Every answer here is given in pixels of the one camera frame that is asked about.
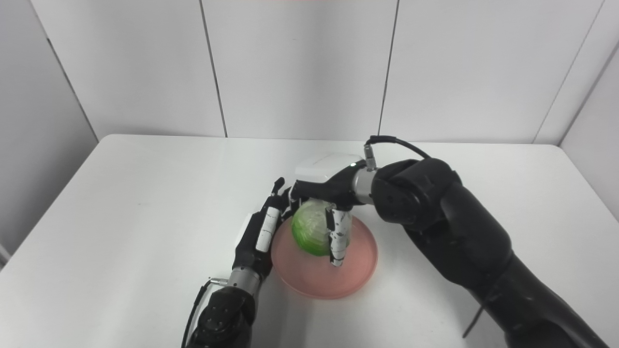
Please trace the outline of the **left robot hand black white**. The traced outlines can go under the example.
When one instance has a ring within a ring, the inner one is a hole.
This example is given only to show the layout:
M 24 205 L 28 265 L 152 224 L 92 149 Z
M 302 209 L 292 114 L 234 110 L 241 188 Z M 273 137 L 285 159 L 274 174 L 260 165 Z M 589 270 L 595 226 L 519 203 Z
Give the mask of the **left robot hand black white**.
M 235 248 L 232 269 L 252 271 L 261 281 L 270 275 L 271 243 L 283 222 L 281 215 L 288 207 L 288 199 L 280 194 L 284 185 L 285 179 L 278 178 L 262 207 L 251 215 Z

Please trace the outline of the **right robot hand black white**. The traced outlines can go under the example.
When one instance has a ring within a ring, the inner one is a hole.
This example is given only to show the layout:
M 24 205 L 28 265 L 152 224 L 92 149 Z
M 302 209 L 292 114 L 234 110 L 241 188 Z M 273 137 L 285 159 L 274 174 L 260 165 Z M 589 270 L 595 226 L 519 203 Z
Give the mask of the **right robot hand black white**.
M 302 161 L 295 168 L 296 181 L 290 188 L 291 200 L 319 200 L 324 210 L 329 259 L 334 267 L 343 265 L 350 242 L 352 209 L 362 205 L 354 190 L 359 170 L 367 167 L 361 156 L 325 153 Z

